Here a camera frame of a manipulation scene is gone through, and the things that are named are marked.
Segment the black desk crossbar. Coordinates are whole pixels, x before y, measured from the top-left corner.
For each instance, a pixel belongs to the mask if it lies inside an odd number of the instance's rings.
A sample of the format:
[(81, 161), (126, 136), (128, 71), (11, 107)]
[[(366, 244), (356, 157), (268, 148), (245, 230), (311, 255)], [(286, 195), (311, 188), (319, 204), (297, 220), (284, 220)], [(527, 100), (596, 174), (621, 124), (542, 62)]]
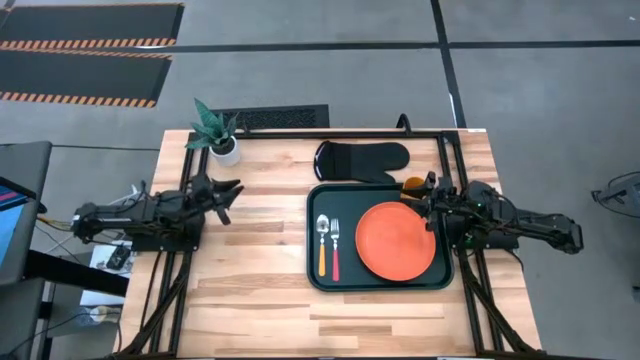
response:
[(126, 295), (129, 284), (129, 279), (126, 277), (34, 250), (30, 250), (27, 254), (23, 277), (25, 279), (42, 278), (52, 283), (121, 297)]

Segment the white paper sheet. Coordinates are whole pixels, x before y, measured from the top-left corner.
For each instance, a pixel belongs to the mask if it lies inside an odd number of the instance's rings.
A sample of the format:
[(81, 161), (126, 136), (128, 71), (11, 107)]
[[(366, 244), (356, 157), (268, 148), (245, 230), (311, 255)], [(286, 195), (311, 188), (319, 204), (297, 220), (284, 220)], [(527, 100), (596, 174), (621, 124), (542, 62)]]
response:
[(80, 305), (123, 305), (134, 262), (133, 250), (128, 241), (95, 245), (88, 265), (89, 277), (83, 282)]

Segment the grey stand base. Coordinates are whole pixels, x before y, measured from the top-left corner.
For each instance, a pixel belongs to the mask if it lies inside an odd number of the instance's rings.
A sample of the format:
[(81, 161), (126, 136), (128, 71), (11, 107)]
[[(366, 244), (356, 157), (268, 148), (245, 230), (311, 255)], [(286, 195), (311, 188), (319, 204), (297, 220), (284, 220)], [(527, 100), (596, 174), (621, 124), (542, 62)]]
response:
[(612, 178), (604, 188), (593, 190), (591, 197), (609, 212), (640, 219), (640, 171)]

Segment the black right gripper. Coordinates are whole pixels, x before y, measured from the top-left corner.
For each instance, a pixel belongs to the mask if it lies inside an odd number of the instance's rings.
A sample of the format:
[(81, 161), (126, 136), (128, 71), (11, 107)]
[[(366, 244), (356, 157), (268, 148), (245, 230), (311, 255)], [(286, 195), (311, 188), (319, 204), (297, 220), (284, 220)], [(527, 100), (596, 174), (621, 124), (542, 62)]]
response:
[(429, 187), (421, 185), (417, 187), (404, 187), (402, 195), (407, 199), (423, 199), (426, 197), (427, 205), (423, 215), (426, 218), (426, 230), (437, 229), (437, 214), (452, 214), (459, 206), (457, 188), (436, 187), (429, 191)]

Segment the white plant pot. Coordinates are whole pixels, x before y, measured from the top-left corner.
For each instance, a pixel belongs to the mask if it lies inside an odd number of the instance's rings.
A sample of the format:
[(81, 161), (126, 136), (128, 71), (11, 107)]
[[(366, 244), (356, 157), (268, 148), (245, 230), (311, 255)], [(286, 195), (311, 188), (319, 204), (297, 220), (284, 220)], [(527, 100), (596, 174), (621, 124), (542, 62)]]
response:
[(219, 153), (216, 153), (213, 148), (209, 148), (210, 155), (222, 167), (232, 167), (236, 165), (241, 159), (241, 152), (240, 152), (236, 137), (232, 136), (230, 138), (230, 141), (231, 141), (231, 150), (228, 153), (219, 154)]

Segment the orange-handled metal spoon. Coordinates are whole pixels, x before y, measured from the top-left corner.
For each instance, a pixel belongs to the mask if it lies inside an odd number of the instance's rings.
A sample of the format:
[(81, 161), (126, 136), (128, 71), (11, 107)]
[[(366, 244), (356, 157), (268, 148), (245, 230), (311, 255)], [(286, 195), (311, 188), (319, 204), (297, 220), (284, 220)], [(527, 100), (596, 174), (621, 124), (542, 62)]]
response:
[(320, 214), (316, 220), (316, 231), (320, 235), (319, 256), (318, 256), (318, 275), (324, 277), (326, 275), (326, 249), (325, 236), (330, 231), (330, 220)]

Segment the black aluminium table frame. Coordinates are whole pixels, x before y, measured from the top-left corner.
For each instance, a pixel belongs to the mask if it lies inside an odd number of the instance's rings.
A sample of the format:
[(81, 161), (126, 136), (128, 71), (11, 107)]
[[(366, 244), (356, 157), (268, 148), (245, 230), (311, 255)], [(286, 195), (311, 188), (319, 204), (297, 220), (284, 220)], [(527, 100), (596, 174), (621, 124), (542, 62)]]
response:
[(471, 355), (504, 349), (483, 309), (470, 311), (460, 279), (439, 291), (328, 293), (306, 275), (307, 196), (317, 185), (312, 157), (324, 140), (398, 141), (410, 151), (397, 179), (464, 165), (497, 186), (487, 134), (453, 139), (399, 129), (256, 131), (240, 143), (240, 162), (207, 161), (211, 177), (238, 179), (243, 193), (222, 225), (209, 215), (191, 262), (181, 314), (169, 312), (147, 352), (191, 357)]

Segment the blue screen monitor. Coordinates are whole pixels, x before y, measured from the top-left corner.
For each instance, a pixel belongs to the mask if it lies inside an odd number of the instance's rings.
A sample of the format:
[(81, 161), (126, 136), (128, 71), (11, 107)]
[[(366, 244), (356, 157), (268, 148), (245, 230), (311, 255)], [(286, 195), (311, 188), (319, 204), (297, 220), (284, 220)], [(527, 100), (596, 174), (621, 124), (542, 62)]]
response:
[(29, 200), (16, 184), (0, 177), (0, 266), (7, 257), (22, 208)]

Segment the dark green plastic tray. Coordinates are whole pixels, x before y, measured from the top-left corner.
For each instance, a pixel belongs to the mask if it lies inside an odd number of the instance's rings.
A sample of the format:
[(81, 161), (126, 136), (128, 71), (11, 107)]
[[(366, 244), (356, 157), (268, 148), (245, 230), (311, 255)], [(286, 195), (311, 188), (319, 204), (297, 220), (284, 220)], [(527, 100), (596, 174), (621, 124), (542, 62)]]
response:
[[(419, 277), (393, 282), (382, 279), (368, 270), (358, 257), (355, 246), (355, 230), (362, 215), (374, 205), (398, 201), (398, 184), (325, 184), (315, 187), (307, 198), (307, 276), (310, 283), (325, 292), (358, 292), (381, 290), (440, 290), (447, 287), (454, 275), (452, 255), (447, 240), (442, 235), (444, 226), (437, 223), (436, 255), (433, 264)], [(320, 214), (338, 218), (340, 280), (332, 280), (332, 246), (325, 236), (326, 275), (318, 275), (320, 235), (316, 220)]]

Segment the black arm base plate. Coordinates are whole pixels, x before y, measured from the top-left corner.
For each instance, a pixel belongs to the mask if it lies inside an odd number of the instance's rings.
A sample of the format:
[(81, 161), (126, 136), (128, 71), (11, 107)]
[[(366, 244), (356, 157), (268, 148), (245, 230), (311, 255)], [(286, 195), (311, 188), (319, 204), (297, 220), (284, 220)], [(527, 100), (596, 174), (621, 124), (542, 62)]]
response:
[(189, 220), (173, 225), (152, 223), (126, 230), (137, 252), (192, 252), (199, 248), (204, 222)]
[(464, 243), (466, 249), (514, 250), (519, 248), (519, 242), (515, 235), (500, 230), (484, 234), (476, 230), (466, 230), (463, 221), (454, 220), (446, 221), (445, 230), (451, 249), (456, 248), (460, 242)]

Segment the small black device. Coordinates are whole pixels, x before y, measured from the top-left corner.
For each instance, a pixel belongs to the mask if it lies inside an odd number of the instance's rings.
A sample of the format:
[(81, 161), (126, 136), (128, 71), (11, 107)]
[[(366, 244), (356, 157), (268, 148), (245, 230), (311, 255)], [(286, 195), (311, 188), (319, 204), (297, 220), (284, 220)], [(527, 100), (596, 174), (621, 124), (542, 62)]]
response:
[(121, 270), (125, 267), (130, 256), (131, 249), (129, 247), (125, 245), (117, 245), (106, 262), (106, 268), (110, 270)]

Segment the orange plastic plate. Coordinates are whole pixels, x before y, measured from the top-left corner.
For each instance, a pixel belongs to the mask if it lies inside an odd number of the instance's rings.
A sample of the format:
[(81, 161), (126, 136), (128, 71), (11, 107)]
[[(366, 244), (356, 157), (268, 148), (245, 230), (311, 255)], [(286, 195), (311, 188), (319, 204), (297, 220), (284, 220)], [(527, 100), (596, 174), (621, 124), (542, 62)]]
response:
[(378, 277), (413, 280), (433, 264), (436, 236), (427, 221), (401, 202), (384, 202), (368, 209), (358, 221), (355, 246), (365, 267)]

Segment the red-handled metal fork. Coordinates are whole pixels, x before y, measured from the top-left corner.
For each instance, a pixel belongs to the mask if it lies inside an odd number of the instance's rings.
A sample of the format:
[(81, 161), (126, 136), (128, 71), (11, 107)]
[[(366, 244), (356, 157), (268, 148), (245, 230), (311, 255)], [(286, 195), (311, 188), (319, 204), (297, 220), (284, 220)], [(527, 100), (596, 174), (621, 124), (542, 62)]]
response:
[(339, 219), (333, 218), (330, 221), (330, 236), (333, 241), (333, 260), (332, 260), (332, 280), (338, 282), (340, 280), (340, 267), (339, 267), (339, 251), (338, 240), (340, 238)]

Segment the black hazard-striped floor mat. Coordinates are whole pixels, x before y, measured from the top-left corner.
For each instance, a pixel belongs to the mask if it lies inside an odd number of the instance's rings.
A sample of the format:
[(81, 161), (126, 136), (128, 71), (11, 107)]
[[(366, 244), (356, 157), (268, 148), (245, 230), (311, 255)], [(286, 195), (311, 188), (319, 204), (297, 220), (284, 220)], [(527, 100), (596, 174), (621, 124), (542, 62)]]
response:
[(0, 49), (0, 100), (153, 108), (171, 63), (162, 54)]
[(170, 46), (184, 10), (183, 3), (0, 8), (0, 48)]

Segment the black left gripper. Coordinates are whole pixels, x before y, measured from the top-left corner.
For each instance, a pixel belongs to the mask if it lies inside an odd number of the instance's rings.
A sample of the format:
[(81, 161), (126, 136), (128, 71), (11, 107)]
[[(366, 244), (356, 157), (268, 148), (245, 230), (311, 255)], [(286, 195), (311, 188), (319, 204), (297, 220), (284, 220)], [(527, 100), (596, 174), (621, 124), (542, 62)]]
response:
[(213, 183), (191, 183), (191, 214), (204, 214), (214, 211), (221, 223), (225, 226), (231, 224), (227, 209), (219, 201), (234, 201), (244, 190), (239, 179), (217, 181)]

